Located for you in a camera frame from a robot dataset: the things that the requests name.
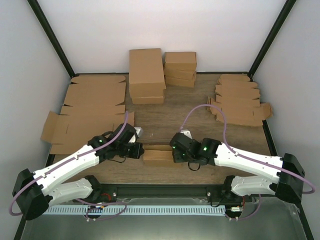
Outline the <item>small cardboard box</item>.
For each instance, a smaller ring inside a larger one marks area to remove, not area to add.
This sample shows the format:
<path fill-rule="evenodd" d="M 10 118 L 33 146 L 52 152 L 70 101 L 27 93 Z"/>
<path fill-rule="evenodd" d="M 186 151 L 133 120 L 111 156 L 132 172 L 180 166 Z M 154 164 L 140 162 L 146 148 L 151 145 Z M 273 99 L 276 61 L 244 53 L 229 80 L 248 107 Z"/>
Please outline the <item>small cardboard box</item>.
<path fill-rule="evenodd" d="M 144 145 L 143 163 L 149 167 L 172 167 L 172 147 L 169 145 Z"/>

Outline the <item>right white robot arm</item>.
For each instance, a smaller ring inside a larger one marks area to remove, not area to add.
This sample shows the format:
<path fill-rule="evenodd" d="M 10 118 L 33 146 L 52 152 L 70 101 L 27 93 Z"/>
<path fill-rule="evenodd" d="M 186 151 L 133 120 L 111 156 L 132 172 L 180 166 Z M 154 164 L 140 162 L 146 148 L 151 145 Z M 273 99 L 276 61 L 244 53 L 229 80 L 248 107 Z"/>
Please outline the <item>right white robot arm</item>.
<path fill-rule="evenodd" d="M 197 141 L 189 131 L 176 133 L 169 145 L 174 163 L 228 167 L 250 173 L 249 177 L 226 178 L 222 195 L 229 202 L 239 196 L 262 194 L 274 195 L 287 203 L 301 203 L 305 171 L 292 154 L 267 156 L 227 147 L 212 138 Z"/>

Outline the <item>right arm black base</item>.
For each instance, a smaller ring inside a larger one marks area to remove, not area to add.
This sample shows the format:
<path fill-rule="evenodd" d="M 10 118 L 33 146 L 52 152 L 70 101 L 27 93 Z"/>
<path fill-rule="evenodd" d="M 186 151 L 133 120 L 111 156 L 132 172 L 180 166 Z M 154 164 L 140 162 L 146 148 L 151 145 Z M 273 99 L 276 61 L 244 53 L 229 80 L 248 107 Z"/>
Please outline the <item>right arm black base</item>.
<path fill-rule="evenodd" d="M 205 188 L 207 201 L 210 204 L 232 205 L 241 204 L 250 197 L 239 196 L 232 192 L 231 183 L 210 184 Z"/>

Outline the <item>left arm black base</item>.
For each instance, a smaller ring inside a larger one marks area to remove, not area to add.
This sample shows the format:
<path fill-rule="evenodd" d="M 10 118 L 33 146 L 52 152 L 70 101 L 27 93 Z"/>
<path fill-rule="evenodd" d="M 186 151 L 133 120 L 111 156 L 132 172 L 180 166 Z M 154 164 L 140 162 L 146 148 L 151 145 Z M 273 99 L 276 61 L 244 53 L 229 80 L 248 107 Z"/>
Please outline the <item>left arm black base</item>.
<path fill-rule="evenodd" d="M 118 188 L 115 185 L 102 184 L 100 186 L 80 186 L 71 201 L 89 205 L 113 203 L 117 199 Z"/>

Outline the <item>bottom large folded box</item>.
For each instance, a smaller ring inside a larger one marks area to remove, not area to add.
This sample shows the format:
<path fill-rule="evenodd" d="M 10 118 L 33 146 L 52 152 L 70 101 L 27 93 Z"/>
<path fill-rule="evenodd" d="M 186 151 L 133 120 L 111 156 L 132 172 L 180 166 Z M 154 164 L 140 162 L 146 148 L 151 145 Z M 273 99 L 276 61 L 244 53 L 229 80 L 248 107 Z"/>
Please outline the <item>bottom large folded box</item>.
<path fill-rule="evenodd" d="M 133 97 L 132 103 L 134 105 L 148 105 L 148 104 L 163 104 L 164 96 L 151 96 L 151 97 Z"/>

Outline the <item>large folded box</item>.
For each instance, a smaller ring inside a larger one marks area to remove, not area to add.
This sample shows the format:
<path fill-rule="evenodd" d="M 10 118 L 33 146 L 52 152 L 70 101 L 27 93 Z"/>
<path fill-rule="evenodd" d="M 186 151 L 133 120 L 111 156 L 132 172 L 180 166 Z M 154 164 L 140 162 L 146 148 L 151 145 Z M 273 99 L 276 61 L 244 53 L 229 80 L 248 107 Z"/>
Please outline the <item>large folded box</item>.
<path fill-rule="evenodd" d="M 163 104 L 164 96 L 151 96 L 151 97 L 133 97 L 132 103 L 134 105 L 148 105 L 148 104 Z"/>
<path fill-rule="evenodd" d="M 162 50 L 129 51 L 129 93 L 132 98 L 161 97 L 166 89 Z"/>

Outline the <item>top large folded box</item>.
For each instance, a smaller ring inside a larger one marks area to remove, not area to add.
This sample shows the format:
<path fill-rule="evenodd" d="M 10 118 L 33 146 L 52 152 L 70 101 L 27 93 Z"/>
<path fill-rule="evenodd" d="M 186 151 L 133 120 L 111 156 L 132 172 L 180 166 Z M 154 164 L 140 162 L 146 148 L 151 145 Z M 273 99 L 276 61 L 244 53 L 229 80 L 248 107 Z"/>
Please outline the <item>top large folded box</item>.
<path fill-rule="evenodd" d="M 129 93 L 132 98 L 161 97 L 166 89 L 162 50 L 129 51 Z"/>

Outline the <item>bottom small folded box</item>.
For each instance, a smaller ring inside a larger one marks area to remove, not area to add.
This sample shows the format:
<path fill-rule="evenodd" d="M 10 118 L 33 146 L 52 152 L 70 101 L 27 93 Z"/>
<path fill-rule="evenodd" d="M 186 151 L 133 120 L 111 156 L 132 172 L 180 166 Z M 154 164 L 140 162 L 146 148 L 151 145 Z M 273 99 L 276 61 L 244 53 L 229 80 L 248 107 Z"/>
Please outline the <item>bottom small folded box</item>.
<path fill-rule="evenodd" d="M 175 78 L 175 77 L 170 77 L 170 76 L 165 77 L 165 83 L 167 85 L 172 85 L 172 86 L 193 88 L 195 86 L 195 81 L 196 81 L 195 78 L 182 79 L 182 78 Z"/>

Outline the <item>middle small folded box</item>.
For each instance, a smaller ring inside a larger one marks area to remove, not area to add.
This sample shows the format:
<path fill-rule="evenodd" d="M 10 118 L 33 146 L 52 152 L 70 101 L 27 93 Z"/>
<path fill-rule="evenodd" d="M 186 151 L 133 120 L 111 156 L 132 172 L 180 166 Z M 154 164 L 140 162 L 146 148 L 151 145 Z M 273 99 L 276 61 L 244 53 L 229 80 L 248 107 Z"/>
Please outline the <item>middle small folded box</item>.
<path fill-rule="evenodd" d="M 195 70 L 189 69 L 174 69 L 174 68 L 163 68 L 164 75 L 170 78 L 184 79 L 192 81 L 196 75 Z"/>

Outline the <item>top small folded box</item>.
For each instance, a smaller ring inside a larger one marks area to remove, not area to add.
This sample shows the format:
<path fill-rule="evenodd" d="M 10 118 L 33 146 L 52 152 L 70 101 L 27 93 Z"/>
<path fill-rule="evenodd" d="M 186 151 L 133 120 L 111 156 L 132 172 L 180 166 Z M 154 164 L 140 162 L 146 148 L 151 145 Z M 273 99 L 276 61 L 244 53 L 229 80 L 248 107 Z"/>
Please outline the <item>top small folded box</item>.
<path fill-rule="evenodd" d="M 197 68 L 196 52 L 165 52 L 164 66 L 172 70 L 192 70 Z"/>

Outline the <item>large flat cardboard blank stack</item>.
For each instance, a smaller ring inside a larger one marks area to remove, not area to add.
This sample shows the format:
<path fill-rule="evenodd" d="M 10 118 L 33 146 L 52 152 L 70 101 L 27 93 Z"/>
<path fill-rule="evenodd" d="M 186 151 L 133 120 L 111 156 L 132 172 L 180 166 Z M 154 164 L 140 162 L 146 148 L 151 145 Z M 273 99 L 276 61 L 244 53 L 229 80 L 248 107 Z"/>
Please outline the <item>large flat cardboard blank stack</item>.
<path fill-rule="evenodd" d="M 79 75 L 71 79 L 60 113 L 50 111 L 41 139 L 52 155 L 70 155 L 94 136 L 125 120 L 123 75 Z"/>

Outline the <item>small flat cardboard blank stack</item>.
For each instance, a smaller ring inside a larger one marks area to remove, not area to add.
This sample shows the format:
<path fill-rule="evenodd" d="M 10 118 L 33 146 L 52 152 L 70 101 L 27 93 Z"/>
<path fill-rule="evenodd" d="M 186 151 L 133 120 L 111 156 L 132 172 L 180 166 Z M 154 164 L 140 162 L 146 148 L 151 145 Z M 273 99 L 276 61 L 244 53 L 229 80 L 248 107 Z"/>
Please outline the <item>small flat cardboard blank stack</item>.
<path fill-rule="evenodd" d="M 215 97 L 209 97 L 208 110 L 215 119 L 233 125 L 259 127 L 273 116 L 270 103 L 261 103 L 258 84 L 245 74 L 222 74 L 215 85 Z"/>

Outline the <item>black front frame rail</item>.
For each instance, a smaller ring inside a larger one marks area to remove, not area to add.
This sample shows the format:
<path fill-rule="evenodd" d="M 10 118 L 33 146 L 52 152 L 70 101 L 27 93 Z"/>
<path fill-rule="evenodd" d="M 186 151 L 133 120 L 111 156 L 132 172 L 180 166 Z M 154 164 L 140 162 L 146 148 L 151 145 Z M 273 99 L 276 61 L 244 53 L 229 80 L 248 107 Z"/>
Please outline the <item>black front frame rail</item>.
<path fill-rule="evenodd" d="M 54 187 L 48 193 L 44 193 L 42 189 L 33 184 L 23 193 L 21 197 L 25 197 L 25 202 L 30 202 L 36 206 L 58 205 L 60 203 L 71 201 L 72 196 L 76 193 L 77 187 L 101 186 L 99 182 L 93 179 L 82 178 L 79 181 L 69 182 Z M 116 186 L 117 198 L 206 198 L 206 186 L 173 186 L 173 185 L 129 185 Z M 296 193 L 290 186 L 286 184 L 274 184 L 263 182 L 242 182 L 231 184 L 231 191 L 238 196 L 245 197 L 250 195 L 273 195 L 278 199 L 292 204 L 301 202 L 301 195 Z"/>

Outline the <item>right black frame post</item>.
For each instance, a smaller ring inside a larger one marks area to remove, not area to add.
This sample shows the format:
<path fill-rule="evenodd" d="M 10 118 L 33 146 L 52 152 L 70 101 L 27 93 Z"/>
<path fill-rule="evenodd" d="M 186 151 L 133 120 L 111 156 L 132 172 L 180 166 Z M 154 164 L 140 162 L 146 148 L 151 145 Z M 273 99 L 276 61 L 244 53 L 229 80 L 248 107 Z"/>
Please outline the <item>right black frame post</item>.
<path fill-rule="evenodd" d="M 248 76 L 253 77 L 258 70 L 259 66 L 261 65 L 264 57 L 266 56 L 268 50 L 270 49 L 272 43 L 274 42 L 276 36 L 278 35 L 279 31 L 281 30 L 283 24 L 285 23 L 288 15 L 290 14 L 291 10 L 293 9 L 297 0 L 286 0 L 283 7 L 281 8 L 274 24 L 272 25 L 261 49 L 259 50 L 256 58 L 254 59 L 249 71 Z"/>

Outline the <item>black frame post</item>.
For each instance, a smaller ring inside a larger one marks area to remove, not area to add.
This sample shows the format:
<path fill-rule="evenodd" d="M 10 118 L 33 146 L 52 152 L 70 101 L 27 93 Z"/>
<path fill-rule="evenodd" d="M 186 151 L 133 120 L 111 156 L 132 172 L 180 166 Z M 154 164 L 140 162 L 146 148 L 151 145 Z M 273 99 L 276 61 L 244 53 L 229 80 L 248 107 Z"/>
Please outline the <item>black frame post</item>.
<path fill-rule="evenodd" d="M 67 71 L 68 75 L 73 78 L 76 76 L 75 71 L 73 70 L 61 44 L 59 43 L 45 13 L 43 12 L 39 2 L 37 0 L 27 0 L 29 6 L 31 7 L 34 15 L 36 16 L 38 22 L 40 23 L 42 29 L 44 30 L 48 40 L 50 41 L 52 47 L 54 48 L 56 54 L 58 55 L 62 65 Z"/>
<path fill-rule="evenodd" d="M 297 0 L 286 0 L 283 7 L 281 8 L 274 24 L 272 25 L 261 49 L 259 50 L 256 58 L 254 59 L 249 71 L 248 76 L 253 77 L 258 70 L 259 66 L 261 65 L 264 57 L 266 56 L 268 50 L 270 49 L 272 43 L 274 42 L 276 36 L 278 35 L 279 31 L 281 30 L 283 24 L 285 23 L 288 15 L 290 14 L 291 10 L 293 9 Z"/>

